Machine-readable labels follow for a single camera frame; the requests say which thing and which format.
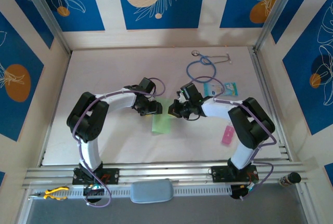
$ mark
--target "yellow handle pliers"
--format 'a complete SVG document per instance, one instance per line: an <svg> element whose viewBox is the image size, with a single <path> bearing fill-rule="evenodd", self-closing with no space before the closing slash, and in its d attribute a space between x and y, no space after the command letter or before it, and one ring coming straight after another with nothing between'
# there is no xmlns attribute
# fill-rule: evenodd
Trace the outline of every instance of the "yellow handle pliers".
<svg viewBox="0 0 333 224"><path fill-rule="evenodd" d="M31 195L29 195L29 197L44 198L44 199L47 199L49 197L51 199L55 199L55 200L58 200L58 201L66 200L67 196L56 197L54 195L51 195L52 193L58 192L60 190L69 190L69 188L68 187L58 187L58 188L55 188L55 189L52 189L52 190L45 190L45 192L43 192L43 193L31 194Z"/></svg>

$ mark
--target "white table surface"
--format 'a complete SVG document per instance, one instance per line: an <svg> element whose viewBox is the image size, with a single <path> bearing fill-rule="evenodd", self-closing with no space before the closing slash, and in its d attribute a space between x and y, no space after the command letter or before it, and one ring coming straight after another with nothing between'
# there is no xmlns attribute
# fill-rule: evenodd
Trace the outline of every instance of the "white table surface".
<svg viewBox="0 0 333 224"><path fill-rule="evenodd" d="M254 97L266 109L247 47L142 48L74 51L50 132L43 165L79 163L76 142L66 119L80 95L89 91L104 94L126 85L138 84L143 77L158 77L166 84L164 98L177 98L176 91L190 82L186 66L197 60L191 51L204 55L229 53L232 64L216 64L216 78L236 82L238 97ZM195 64L192 76L212 75L210 66ZM157 90L161 85L156 82ZM196 84L203 94L203 85ZM149 163L175 161L226 160L239 142L237 135L230 146L221 144L227 120L201 117L194 122L171 120L170 134L151 132L152 116L140 117L132 109L109 114L99 135L99 153L104 163ZM280 158L278 145L262 149L257 158Z"/></svg>

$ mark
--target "gray floor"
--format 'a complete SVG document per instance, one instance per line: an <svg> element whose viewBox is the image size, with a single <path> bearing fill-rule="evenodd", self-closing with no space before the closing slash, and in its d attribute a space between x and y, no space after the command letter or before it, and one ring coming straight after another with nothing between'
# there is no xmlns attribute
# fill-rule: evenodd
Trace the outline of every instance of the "gray floor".
<svg viewBox="0 0 333 224"><path fill-rule="evenodd" d="M29 224L205 224L307 223L294 186L263 185L243 202L229 196L175 197L169 202L134 204L113 199L106 208L92 208L83 200L34 200Z"/></svg>

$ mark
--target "blue packet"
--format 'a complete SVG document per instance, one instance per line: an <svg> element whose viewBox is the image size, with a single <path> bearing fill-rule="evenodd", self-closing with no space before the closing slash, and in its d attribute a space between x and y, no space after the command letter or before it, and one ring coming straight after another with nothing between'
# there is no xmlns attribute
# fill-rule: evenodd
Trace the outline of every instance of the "blue packet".
<svg viewBox="0 0 333 224"><path fill-rule="evenodd" d="M238 96L237 87L235 82L223 83L225 91L222 96ZM222 92L222 86L211 83L204 83L204 96L215 96Z"/></svg>

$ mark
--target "green sticky note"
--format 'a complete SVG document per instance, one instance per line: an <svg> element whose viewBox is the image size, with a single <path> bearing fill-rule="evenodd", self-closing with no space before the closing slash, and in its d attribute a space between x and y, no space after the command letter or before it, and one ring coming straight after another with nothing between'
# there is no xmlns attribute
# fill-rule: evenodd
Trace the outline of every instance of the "green sticky note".
<svg viewBox="0 0 333 224"><path fill-rule="evenodd" d="M162 104L163 113L152 116L151 131L155 133L169 134L171 132L171 118L168 114L169 106L172 105L172 99L156 98Z"/></svg>

